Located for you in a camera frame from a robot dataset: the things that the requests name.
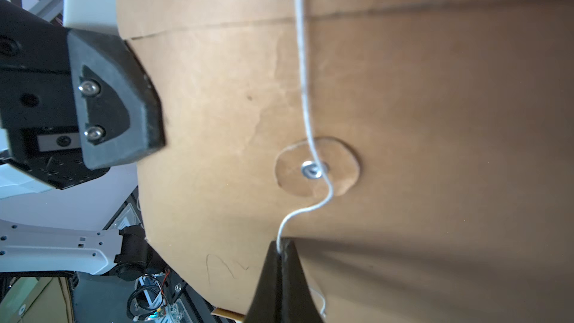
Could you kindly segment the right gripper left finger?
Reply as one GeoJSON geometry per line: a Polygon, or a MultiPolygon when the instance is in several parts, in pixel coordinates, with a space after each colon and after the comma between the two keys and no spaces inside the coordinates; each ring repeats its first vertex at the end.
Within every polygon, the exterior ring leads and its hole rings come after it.
{"type": "Polygon", "coordinates": [[[282,259],[277,244],[271,242],[259,282],[245,323],[280,323],[282,321],[282,259]]]}

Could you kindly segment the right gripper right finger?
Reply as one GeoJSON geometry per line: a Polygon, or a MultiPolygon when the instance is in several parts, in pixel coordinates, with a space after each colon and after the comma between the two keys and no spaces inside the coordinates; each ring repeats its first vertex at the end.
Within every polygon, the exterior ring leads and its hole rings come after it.
{"type": "Polygon", "coordinates": [[[282,322],[323,322],[292,240],[285,240],[282,251],[282,322]]]}

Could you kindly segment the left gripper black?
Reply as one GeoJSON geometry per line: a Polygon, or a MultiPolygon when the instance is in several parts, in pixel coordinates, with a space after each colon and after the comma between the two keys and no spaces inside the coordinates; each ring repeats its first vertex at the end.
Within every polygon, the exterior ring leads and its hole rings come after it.
{"type": "Polygon", "coordinates": [[[161,100],[124,40],[79,29],[67,34],[6,0],[1,128],[1,163],[59,190],[166,144],[161,100]]]}

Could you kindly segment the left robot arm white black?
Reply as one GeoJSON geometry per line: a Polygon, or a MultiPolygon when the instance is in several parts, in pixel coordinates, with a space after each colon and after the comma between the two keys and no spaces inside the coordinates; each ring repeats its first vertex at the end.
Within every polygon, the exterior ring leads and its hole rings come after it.
{"type": "MultiPolygon", "coordinates": [[[[1,195],[64,190],[165,145],[161,102],[124,40],[1,2],[1,195]]],[[[3,275],[115,275],[166,264],[143,227],[70,230],[1,222],[3,275]]]]}

